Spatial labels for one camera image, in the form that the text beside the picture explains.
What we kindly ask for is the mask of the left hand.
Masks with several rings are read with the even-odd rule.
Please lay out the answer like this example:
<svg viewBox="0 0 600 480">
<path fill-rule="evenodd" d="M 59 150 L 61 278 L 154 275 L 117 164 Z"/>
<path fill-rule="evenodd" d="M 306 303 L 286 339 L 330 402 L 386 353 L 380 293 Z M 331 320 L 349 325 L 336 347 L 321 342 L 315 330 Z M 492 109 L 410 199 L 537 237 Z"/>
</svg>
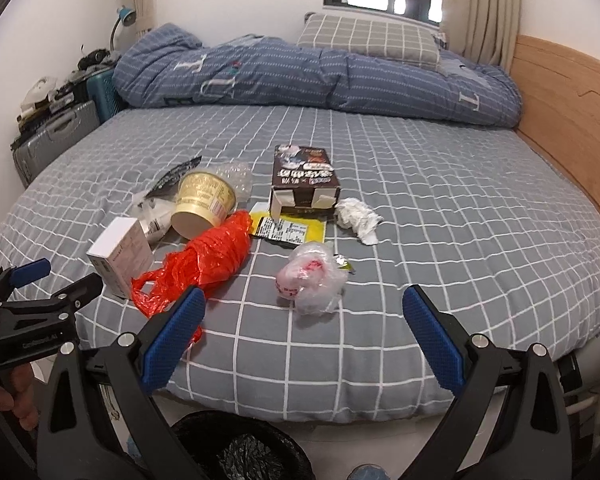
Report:
<svg viewBox="0 0 600 480">
<path fill-rule="evenodd" d="M 12 412 L 24 430 L 33 430 L 38 426 L 38 409 L 31 364 L 21 364 L 8 372 L 5 385 L 7 388 L 0 386 L 0 412 Z"/>
</svg>

